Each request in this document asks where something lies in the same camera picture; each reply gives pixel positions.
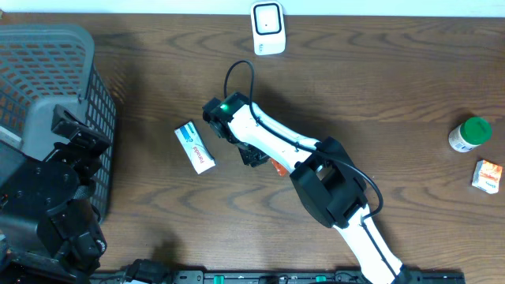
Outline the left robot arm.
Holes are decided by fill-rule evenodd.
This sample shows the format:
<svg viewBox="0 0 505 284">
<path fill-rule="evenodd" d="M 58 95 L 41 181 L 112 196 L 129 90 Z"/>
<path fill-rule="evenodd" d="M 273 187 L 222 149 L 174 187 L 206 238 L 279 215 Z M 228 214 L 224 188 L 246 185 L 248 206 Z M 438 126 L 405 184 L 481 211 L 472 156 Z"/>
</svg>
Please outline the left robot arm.
<svg viewBox="0 0 505 284">
<path fill-rule="evenodd" d="M 111 142 L 61 105 L 51 131 L 69 143 L 42 160 L 1 144 L 3 283 L 87 283 L 107 249 L 89 199 Z"/>
</svg>

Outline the orange snack bar wrapper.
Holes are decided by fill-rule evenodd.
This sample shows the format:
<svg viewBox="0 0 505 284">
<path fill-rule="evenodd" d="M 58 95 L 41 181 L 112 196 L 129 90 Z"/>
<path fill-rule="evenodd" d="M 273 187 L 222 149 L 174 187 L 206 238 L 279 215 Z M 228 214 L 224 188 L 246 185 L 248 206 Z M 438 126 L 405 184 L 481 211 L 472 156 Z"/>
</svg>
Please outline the orange snack bar wrapper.
<svg viewBox="0 0 505 284">
<path fill-rule="evenodd" d="M 285 177 L 289 173 L 289 171 L 281 163 L 278 163 L 274 159 L 270 159 L 270 161 L 280 177 Z"/>
</svg>

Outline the white Panadol medicine box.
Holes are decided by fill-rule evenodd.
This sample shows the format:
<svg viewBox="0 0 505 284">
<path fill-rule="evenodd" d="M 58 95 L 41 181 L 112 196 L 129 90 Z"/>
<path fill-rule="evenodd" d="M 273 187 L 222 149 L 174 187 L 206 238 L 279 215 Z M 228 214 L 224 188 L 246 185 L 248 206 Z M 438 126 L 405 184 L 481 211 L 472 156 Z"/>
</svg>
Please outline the white Panadol medicine box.
<svg viewBox="0 0 505 284">
<path fill-rule="evenodd" d="M 189 161 L 198 174 L 211 169 L 216 165 L 214 157 L 208 151 L 192 121 L 176 128 L 174 134 L 181 143 Z"/>
</svg>

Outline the orange white snack packet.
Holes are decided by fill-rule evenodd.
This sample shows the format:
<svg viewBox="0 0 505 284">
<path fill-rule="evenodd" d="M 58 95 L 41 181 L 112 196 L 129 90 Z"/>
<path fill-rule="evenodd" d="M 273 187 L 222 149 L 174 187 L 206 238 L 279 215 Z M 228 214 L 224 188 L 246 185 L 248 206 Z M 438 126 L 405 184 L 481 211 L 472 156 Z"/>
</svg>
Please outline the orange white snack packet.
<svg viewBox="0 0 505 284">
<path fill-rule="evenodd" d="M 488 194 L 499 192 L 503 168 L 486 160 L 477 162 L 471 185 Z"/>
</svg>

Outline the green lid white jar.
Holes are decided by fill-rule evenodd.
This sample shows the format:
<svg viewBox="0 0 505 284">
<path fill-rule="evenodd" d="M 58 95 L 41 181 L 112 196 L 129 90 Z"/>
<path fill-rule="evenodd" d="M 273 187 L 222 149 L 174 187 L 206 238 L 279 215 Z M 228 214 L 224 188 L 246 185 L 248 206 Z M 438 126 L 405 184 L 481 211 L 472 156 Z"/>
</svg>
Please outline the green lid white jar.
<svg viewBox="0 0 505 284">
<path fill-rule="evenodd" d="M 484 144 L 492 137 L 492 127 L 481 117 L 472 117 L 453 129 L 448 136 L 449 145 L 465 153 Z"/>
</svg>

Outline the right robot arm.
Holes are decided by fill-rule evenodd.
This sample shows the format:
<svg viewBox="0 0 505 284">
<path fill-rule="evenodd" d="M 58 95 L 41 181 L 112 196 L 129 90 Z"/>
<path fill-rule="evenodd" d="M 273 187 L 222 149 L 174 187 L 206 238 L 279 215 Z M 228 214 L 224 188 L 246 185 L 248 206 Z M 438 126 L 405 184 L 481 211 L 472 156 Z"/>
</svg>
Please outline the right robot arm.
<svg viewBox="0 0 505 284">
<path fill-rule="evenodd" d="M 203 107 L 203 119 L 218 137 L 236 146 L 246 166 L 277 162 L 305 210 L 321 225 L 337 230 L 370 283 L 408 283 L 412 276 L 388 248 L 372 218 L 365 190 L 373 180 L 356 168 L 343 146 L 302 136 L 266 115 L 239 92 Z"/>
</svg>

